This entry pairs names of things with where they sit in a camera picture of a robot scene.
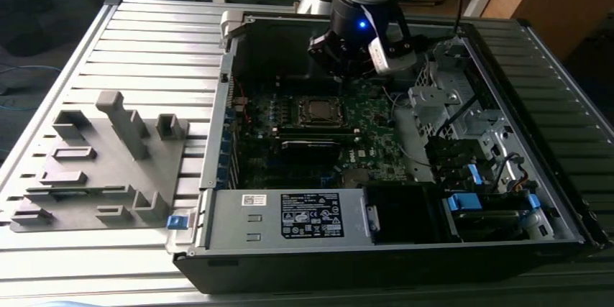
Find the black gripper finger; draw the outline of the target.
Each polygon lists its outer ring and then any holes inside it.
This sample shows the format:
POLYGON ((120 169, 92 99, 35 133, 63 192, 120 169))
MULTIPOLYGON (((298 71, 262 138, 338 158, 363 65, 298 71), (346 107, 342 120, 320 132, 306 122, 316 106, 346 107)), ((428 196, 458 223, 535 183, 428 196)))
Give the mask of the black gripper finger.
POLYGON ((310 38, 308 55, 332 79, 342 83, 346 79, 346 57, 343 44, 334 32, 310 38))

